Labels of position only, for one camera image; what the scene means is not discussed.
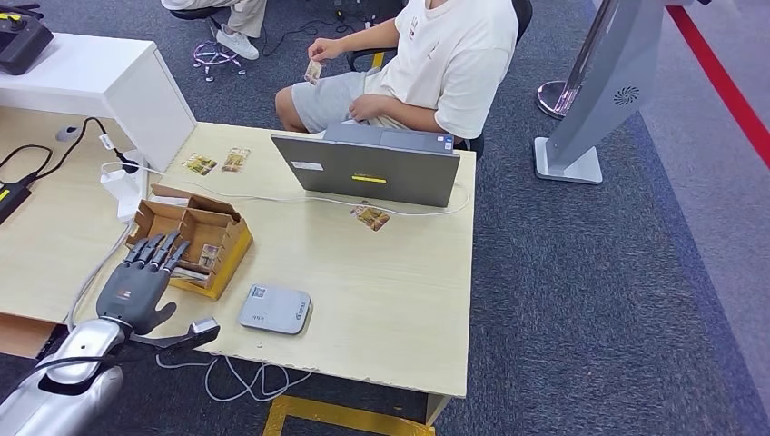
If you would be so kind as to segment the person's left hand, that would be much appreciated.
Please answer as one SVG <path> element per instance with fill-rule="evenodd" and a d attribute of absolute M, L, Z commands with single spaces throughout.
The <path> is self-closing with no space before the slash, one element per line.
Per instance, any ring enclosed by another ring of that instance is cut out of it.
<path fill-rule="evenodd" d="M 388 101 L 389 97 L 386 95 L 363 94 L 350 104 L 350 117 L 357 122 L 377 118 L 382 115 Z"/>

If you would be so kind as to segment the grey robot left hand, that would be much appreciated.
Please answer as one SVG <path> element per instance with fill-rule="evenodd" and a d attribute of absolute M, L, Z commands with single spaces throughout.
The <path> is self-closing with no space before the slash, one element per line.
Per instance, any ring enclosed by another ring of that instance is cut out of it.
<path fill-rule="evenodd" d="M 156 306 L 190 244 L 185 240 L 176 243 L 179 236 L 178 231 L 157 233 L 134 243 L 101 290 L 95 305 L 97 316 L 137 335 L 146 335 L 171 318 L 177 308 L 174 302 L 160 310 Z"/>

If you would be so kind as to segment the person's right hand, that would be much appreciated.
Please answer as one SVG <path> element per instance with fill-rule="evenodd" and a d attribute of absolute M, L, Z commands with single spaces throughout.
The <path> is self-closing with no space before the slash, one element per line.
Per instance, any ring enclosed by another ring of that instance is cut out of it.
<path fill-rule="evenodd" d="M 341 39 L 317 38 L 308 47 L 308 57 L 313 62 L 335 59 L 346 51 Z"/>

